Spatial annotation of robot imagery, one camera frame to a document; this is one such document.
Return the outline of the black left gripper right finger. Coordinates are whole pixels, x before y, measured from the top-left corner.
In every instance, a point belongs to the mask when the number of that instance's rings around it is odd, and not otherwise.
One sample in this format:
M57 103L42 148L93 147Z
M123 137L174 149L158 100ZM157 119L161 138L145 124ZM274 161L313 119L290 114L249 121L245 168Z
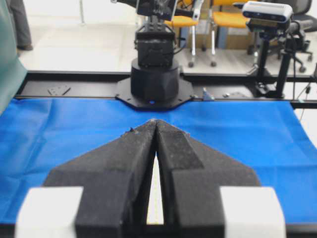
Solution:
M255 171L156 122L164 218L179 238L284 238L284 215L273 188Z

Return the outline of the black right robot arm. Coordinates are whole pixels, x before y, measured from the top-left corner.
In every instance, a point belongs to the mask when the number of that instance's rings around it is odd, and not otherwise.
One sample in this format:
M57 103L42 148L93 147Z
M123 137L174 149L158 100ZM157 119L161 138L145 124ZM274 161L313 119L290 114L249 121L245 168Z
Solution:
M136 32L130 92L144 103L169 107L181 92L174 32L164 23L174 0L128 0L148 21ZM184 238L284 238L285 219L275 190L248 166L163 122L156 138L164 220Z

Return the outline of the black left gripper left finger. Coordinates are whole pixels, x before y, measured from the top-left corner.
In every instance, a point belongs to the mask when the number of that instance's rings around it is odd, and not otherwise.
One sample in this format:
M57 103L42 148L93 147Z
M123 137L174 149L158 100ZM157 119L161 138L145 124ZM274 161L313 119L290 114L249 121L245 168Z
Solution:
M146 223L138 201L150 187L157 121L53 168L30 189L18 213L17 238L136 238Z

